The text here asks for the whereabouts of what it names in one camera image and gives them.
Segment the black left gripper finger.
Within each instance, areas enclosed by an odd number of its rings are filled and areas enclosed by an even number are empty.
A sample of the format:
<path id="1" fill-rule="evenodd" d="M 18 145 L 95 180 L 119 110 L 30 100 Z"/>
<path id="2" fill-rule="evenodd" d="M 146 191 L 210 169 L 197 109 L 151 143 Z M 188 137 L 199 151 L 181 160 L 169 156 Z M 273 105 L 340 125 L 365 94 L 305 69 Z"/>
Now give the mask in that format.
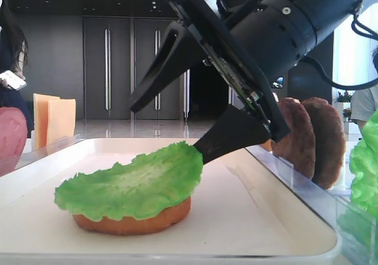
<path id="1" fill-rule="evenodd" d="M 178 21 L 170 23 L 153 63 L 130 96 L 131 111 L 142 110 L 170 83 L 200 62 L 201 47 L 192 33 Z"/>

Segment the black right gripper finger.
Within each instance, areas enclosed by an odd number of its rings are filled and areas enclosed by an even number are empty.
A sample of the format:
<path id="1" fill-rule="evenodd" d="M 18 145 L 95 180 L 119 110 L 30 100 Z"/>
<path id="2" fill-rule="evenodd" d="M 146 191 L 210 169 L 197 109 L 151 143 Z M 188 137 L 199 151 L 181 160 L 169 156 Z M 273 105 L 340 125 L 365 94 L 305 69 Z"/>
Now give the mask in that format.
<path id="1" fill-rule="evenodd" d="M 194 147 L 207 164 L 233 151 L 265 143 L 271 134 L 262 122 L 252 115 L 229 105 L 212 128 Z"/>

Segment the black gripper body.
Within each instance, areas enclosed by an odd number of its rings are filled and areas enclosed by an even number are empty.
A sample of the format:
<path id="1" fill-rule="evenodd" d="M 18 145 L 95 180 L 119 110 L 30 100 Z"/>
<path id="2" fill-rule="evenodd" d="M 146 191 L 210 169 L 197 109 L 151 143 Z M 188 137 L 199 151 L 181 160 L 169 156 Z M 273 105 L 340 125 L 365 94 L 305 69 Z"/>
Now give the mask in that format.
<path id="1" fill-rule="evenodd" d="M 205 52 L 212 65 L 238 95 L 245 109 L 260 119 L 271 139 L 279 142 L 290 129 L 263 71 L 204 0 L 166 0 Z"/>

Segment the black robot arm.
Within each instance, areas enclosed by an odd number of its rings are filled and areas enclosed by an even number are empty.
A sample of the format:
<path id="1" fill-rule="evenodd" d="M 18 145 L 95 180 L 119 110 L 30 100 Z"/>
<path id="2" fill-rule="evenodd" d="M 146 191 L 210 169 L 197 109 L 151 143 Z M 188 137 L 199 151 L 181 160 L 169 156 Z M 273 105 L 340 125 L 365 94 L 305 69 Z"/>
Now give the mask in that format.
<path id="1" fill-rule="evenodd" d="M 193 65 L 209 60 L 238 95 L 243 110 L 226 109 L 195 143 L 208 163 L 227 153 L 289 133 L 271 84 L 327 38 L 346 18 L 377 0 L 249 1 L 220 19 L 204 0 L 165 0 L 178 21 L 131 94 L 133 112 L 143 109 Z"/>

